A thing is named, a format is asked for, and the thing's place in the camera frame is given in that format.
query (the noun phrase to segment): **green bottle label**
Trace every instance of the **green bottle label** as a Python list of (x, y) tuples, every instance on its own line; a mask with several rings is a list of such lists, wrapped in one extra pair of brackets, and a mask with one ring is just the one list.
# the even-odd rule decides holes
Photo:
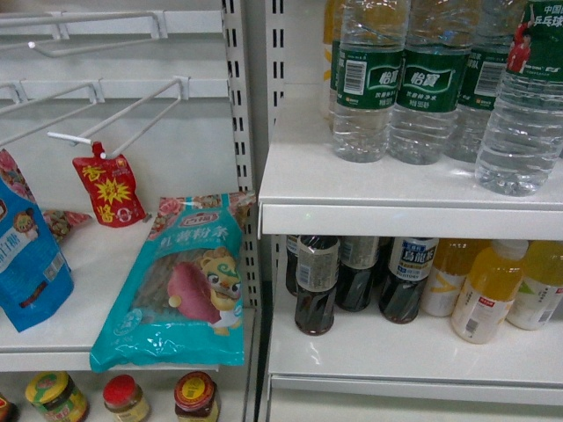
[(459, 104), (479, 110), (493, 110), (496, 90), (506, 66), (506, 54), (473, 49), (465, 68)]
[(405, 50), (405, 69), (397, 104), (422, 112), (454, 111), (467, 57)]
[(338, 88), (338, 60), (340, 57), (340, 40), (333, 41), (333, 56), (331, 61), (331, 90)]
[(341, 106), (381, 110), (395, 104), (401, 52), (373, 53), (340, 49), (337, 102)]
[(530, 1), (516, 28), (507, 72), (563, 82), (563, 1)]

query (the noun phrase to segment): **red jar lid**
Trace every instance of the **red jar lid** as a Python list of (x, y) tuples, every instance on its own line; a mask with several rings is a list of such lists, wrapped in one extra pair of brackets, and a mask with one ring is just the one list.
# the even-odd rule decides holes
[(122, 407), (135, 396), (136, 383), (130, 375), (119, 375), (104, 387), (104, 401), (112, 407)]
[(184, 411), (206, 406), (215, 393), (215, 384), (205, 372), (194, 371), (182, 376), (174, 388), (174, 400)]

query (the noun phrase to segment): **snack bag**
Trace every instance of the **snack bag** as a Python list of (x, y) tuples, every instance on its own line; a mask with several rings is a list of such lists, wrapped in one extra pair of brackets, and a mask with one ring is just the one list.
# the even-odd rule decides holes
[(91, 369), (168, 362), (242, 365), (238, 273), (253, 193), (162, 198), (90, 354)]
[(18, 165), (0, 151), (0, 306), (18, 331), (51, 317), (69, 297), (70, 269)]
[(102, 158), (101, 142), (91, 146), (92, 157), (77, 157), (72, 165), (78, 172), (98, 222), (109, 227), (126, 227), (145, 217), (141, 202), (135, 195), (135, 176), (127, 159), (118, 155)]

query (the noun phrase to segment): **teal package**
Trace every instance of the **teal package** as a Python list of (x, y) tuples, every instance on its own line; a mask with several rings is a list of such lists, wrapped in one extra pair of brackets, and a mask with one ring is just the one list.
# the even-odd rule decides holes
[(162, 198), (90, 354), (91, 369), (242, 365), (241, 216), (252, 193)]
[(70, 269), (16, 162), (0, 151), (0, 307), (18, 331), (51, 317), (74, 288)]

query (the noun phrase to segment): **red packet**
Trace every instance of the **red packet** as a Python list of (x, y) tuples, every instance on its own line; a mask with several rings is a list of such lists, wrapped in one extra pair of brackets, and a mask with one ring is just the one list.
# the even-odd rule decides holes
[(109, 227), (126, 227), (145, 217), (135, 195), (135, 176), (123, 155), (101, 157), (101, 142), (91, 146), (93, 157), (77, 157), (72, 164), (88, 194), (98, 222)]

